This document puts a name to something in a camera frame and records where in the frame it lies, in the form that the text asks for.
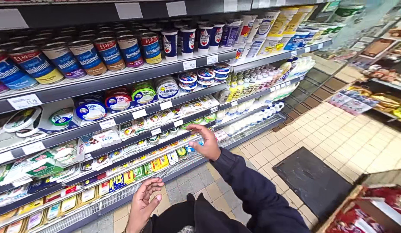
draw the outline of tiled floor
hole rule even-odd
[[[258,170],[276,185],[290,205],[301,213],[309,227],[318,219],[286,183],[271,169],[301,146],[311,150],[349,182],[362,173],[401,168],[401,133],[367,116],[354,117],[323,103],[278,132],[266,131],[232,149],[247,166]],[[186,199],[187,193],[203,193],[216,209],[246,224],[250,218],[241,201],[210,163],[198,166],[166,183],[163,199],[154,214]],[[130,204],[109,213],[82,229],[88,232],[121,232],[127,224]]]

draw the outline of blue label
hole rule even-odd
[[[77,57],[79,63],[83,66],[84,69],[96,67],[101,63],[101,59],[98,56],[97,50],[94,47],[91,50],[75,57]]]

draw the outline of nourishment can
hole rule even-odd
[[[65,42],[46,44],[42,52],[56,65],[68,79],[84,77],[87,73],[81,68]]]
[[[147,32],[141,35],[141,45],[145,60],[148,64],[157,64],[162,61],[160,55],[159,37],[154,32]]]
[[[143,58],[135,36],[122,35],[117,37],[117,42],[127,67],[136,68],[143,65]]]
[[[68,44],[85,72],[91,76],[97,76],[107,72],[107,67],[97,54],[97,50],[89,40],[79,40]]]
[[[125,68],[124,60],[120,55],[120,49],[114,37],[100,37],[94,40],[94,45],[109,71],[120,71]]]
[[[0,81],[12,90],[21,90],[38,84],[13,62],[3,49],[0,49]]]
[[[41,84],[51,84],[64,76],[46,58],[37,46],[23,46],[11,50],[9,56]]]

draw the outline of plastic bottle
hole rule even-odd
[[[235,92],[237,91],[238,84],[236,82],[231,83],[231,87],[229,88],[229,95],[226,102],[231,102],[234,97]]]

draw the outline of store shelf rack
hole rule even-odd
[[[163,102],[158,102],[156,104],[149,105],[147,107],[139,108],[136,111],[129,112],[125,111],[124,113],[119,113],[113,115],[111,118],[103,119],[100,121],[93,122],[92,124],[87,124],[78,128],[74,128],[71,130],[63,131],[61,133],[57,134],[52,134],[49,135],[43,139],[38,139],[38,140],[33,140],[27,143],[24,143],[22,145],[17,145],[14,147],[9,147],[7,149],[1,150],[0,151],[0,164],[14,160],[16,158],[26,156],[27,154],[24,152],[22,149],[24,146],[32,146],[35,145],[36,143],[42,144],[38,146],[38,151],[40,151],[43,148],[49,148],[58,144],[61,144],[63,142],[77,139],[83,135],[91,134],[94,132],[97,132],[99,130],[102,130],[101,124],[104,123],[105,121],[112,121],[114,120],[115,124],[121,124],[127,121],[130,121],[132,119],[135,119],[136,117],[141,117],[141,116],[146,116],[151,113],[158,112],[160,110],[176,106],[178,104],[185,103],[191,99],[196,99],[200,98],[212,93],[215,93],[217,91],[225,89],[226,84],[218,84],[212,87],[208,87],[193,93],[188,93],[186,95],[173,98],[172,100],[169,101],[163,101]]]
[[[243,61],[238,61],[235,64],[230,64],[227,62],[228,65],[232,66],[233,70],[235,73],[241,72],[241,71],[246,71],[258,66],[264,66],[269,63],[273,63],[276,61],[281,61],[283,59],[287,59],[293,56],[297,56],[303,53],[307,53],[310,51],[318,50],[323,47],[331,45],[333,42],[332,40],[324,41],[322,43],[317,43],[317,44],[312,44],[310,46],[293,50],[293,51],[286,51],[283,50],[279,53],[276,53],[274,55],[268,56],[268,57],[260,57],[256,56],[254,58],[245,58]]]
[[[299,82],[299,81],[301,81],[303,79],[304,79],[304,76],[297,77],[297,78],[294,78],[294,79],[286,81],[286,82],[278,83],[277,85],[275,85],[273,87],[270,87],[270,88],[268,88],[268,89],[266,89],[264,91],[260,91],[258,93],[246,96],[244,98],[237,99],[235,101],[232,101],[232,102],[229,102],[229,103],[226,103],[226,104],[221,104],[221,106],[219,107],[219,110],[224,110],[224,109],[230,108],[232,106],[238,105],[240,103],[243,103],[245,101],[248,101],[250,99],[255,99],[257,97],[260,97],[260,96],[263,96],[265,94],[271,93],[271,92],[273,92],[275,90],[278,90],[281,87],[286,87],[288,85],[291,85],[291,84],[294,84],[296,82]]]
[[[229,150],[247,140],[250,140],[266,130],[276,127],[284,120],[285,118],[282,115],[276,114],[269,120],[251,127],[240,134],[220,141],[219,146]],[[155,176],[161,177],[164,182],[167,182],[206,161],[207,159],[205,157],[197,153],[193,156],[189,156],[188,159],[183,160],[174,166],[168,167],[165,170],[156,173]],[[133,198],[134,192],[137,191],[140,184],[141,183],[135,183],[129,187],[119,189],[112,194],[109,194],[109,196],[96,200],[89,205],[83,206],[71,213],[68,213],[58,220],[50,222],[47,225],[43,225],[42,227],[33,230],[30,233],[68,233],[75,231],[76,229],[98,219],[100,216],[112,211],[113,209],[130,202]]]

